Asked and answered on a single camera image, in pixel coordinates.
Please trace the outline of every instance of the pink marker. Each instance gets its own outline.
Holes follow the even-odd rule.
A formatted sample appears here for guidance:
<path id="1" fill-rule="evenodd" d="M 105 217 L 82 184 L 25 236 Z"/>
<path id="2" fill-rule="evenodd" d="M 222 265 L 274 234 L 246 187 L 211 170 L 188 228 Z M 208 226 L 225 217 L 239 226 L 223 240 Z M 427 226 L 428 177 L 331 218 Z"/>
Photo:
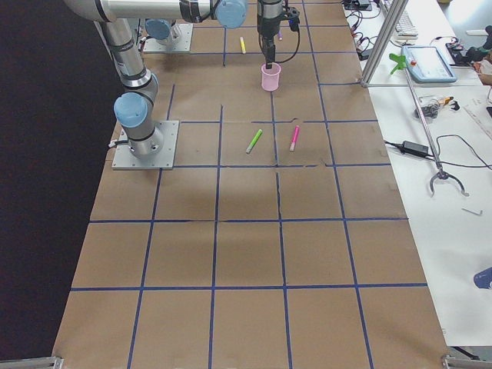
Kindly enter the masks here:
<path id="1" fill-rule="evenodd" d="M 299 126 L 296 125 L 294 129 L 294 134 L 292 135 L 290 151 L 293 151 L 295 149 L 295 143 L 298 141 L 298 137 L 299 137 Z"/>

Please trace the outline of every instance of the keyboard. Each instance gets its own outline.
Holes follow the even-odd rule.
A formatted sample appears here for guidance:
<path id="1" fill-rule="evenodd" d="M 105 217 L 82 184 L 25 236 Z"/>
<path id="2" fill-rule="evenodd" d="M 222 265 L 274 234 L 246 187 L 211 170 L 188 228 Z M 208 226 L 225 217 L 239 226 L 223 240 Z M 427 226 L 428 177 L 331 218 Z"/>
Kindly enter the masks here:
<path id="1" fill-rule="evenodd" d="M 390 11 L 392 0 L 381 0 L 383 11 L 387 14 Z M 418 38 L 418 30 L 411 21 L 406 10 L 403 11 L 400 20 L 398 21 L 393 36 L 401 40 L 416 40 Z"/>

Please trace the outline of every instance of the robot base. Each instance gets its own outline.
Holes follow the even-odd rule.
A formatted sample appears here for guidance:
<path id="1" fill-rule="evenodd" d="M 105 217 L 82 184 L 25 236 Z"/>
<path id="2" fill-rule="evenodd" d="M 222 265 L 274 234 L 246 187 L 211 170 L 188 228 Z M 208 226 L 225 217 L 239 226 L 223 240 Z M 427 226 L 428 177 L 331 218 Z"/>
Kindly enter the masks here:
<path id="1" fill-rule="evenodd" d="M 131 153 L 128 145 L 119 145 L 116 147 L 112 168 L 116 171 L 159 168 L 171 170 L 175 164 L 179 121 L 157 121 L 155 129 L 161 131 L 164 136 L 164 144 L 157 154 L 137 158 Z M 121 135 L 118 139 L 121 141 L 127 139 L 124 131 L 121 131 Z"/>
<path id="2" fill-rule="evenodd" d="M 144 53 L 145 54 L 178 54 L 190 52 L 191 50 L 191 36 L 193 35 L 193 25 L 180 24 L 178 26 L 181 29 L 181 37 L 170 46 L 161 45 L 155 39 L 150 38 L 145 42 Z"/>

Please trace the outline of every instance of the green marker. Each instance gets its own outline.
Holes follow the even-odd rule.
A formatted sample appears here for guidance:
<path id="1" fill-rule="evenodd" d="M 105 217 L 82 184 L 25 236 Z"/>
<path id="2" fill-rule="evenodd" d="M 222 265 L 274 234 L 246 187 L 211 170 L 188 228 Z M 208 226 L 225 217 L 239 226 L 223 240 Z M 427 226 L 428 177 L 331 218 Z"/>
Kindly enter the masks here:
<path id="1" fill-rule="evenodd" d="M 251 150 L 253 150 L 253 147 L 256 145 L 258 142 L 258 139 L 261 137 L 261 134 L 263 131 L 261 129 L 258 129 L 258 132 L 256 132 L 256 135 L 254 135 L 253 139 L 251 140 L 248 148 L 246 149 L 246 154 L 249 154 Z"/>

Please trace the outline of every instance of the pink cup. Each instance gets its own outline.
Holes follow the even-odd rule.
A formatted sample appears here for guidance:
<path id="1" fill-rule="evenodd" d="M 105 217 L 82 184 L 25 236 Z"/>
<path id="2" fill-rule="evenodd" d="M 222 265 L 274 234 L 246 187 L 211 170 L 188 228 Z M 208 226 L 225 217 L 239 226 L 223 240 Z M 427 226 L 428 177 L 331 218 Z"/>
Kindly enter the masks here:
<path id="1" fill-rule="evenodd" d="M 265 64 L 261 66 L 261 87 L 265 91 L 275 91 L 278 88 L 281 70 L 277 63 L 271 63 L 271 69 L 266 69 Z"/>

